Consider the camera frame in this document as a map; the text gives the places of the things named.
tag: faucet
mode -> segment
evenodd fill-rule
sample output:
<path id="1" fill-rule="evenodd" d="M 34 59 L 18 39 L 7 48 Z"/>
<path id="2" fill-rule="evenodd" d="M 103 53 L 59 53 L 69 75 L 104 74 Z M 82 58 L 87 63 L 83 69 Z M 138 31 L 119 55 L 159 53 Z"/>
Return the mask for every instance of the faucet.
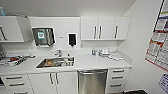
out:
<path id="1" fill-rule="evenodd" d="M 58 55 L 58 57 L 61 57 L 62 56 L 61 50 L 56 50 L 56 51 L 57 51 L 57 53 L 55 55 Z"/>

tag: sink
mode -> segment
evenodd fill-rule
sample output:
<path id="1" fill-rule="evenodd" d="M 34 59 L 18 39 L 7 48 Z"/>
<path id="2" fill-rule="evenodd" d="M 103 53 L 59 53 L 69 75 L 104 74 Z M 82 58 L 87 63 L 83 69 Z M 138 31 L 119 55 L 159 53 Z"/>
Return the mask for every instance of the sink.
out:
<path id="1" fill-rule="evenodd" d="M 73 65 L 74 65 L 74 57 L 56 57 L 56 58 L 45 58 L 36 68 L 65 67 Z"/>

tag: white countertop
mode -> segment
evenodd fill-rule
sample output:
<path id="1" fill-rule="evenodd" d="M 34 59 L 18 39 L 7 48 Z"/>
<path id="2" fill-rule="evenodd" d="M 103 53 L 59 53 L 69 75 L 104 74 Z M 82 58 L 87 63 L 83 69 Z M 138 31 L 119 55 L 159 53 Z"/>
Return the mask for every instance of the white countertop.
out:
<path id="1" fill-rule="evenodd" d="M 127 63 L 125 60 L 115 61 L 112 59 L 108 59 L 107 57 L 102 58 L 86 54 L 86 55 L 75 55 L 74 66 L 36 68 L 45 58 L 50 57 L 36 56 L 35 58 L 28 58 L 23 63 L 14 67 L 0 66 L 0 75 L 131 67 L 131 65 Z"/>

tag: white cabinet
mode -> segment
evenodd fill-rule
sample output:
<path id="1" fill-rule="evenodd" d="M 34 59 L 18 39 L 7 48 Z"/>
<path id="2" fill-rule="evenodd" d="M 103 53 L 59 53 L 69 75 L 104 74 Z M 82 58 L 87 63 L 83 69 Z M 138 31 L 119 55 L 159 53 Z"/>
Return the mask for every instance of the white cabinet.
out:
<path id="1" fill-rule="evenodd" d="M 81 17 L 81 40 L 112 40 L 115 17 Z"/>
<path id="2" fill-rule="evenodd" d="M 114 40 L 124 40 L 127 37 L 130 17 L 116 17 Z"/>
<path id="3" fill-rule="evenodd" d="M 0 42 L 24 42 L 32 39 L 28 18 L 0 16 Z"/>
<path id="4" fill-rule="evenodd" d="M 35 94 L 57 94 L 54 73 L 28 74 Z"/>
<path id="5" fill-rule="evenodd" d="M 78 94 L 76 71 L 28 75 L 35 94 Z"/>
<path id="6" fill-rule="evenodd" d="M 124 91 L 129 69 L 109 69 L 106 80 L 106 93 L 118 93 Z"/>
<path id="7" fill-rule="evenodd" d="M 5 89 L 0 89 L 0 94 L 33 94 L 27 74 L 1 76 Z"/>
<path id="8" fill-rule="evenodd" d="M 57 79 L 58 94 L 78 94 L 77 72 L 57 73 Z"/>
<path id="9" fill-rule="evenodd" d="M 130 17 L 81 17 L 81 40 L 125 40 Z"/>

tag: dishwasher handle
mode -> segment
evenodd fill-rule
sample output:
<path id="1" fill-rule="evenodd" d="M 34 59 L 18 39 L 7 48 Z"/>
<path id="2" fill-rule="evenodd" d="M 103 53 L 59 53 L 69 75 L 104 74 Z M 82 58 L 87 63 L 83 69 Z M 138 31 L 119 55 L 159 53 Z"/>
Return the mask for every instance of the dishwasher handle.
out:
<path id="1" fill-rule="evenodd" d="M 99 71 L 99 72 L 97 72 L 97 71 L 95 71 L 95 72 L 84 72 L 84 71 L 79 71 L 79 73 L 80 74 L 83 74 L 83 75 L 92 75 L 92 74 L 102 74 L 102 73 L 106 73 L 107 72 L 107 70 L 104 70 L 104 71 Z"/>

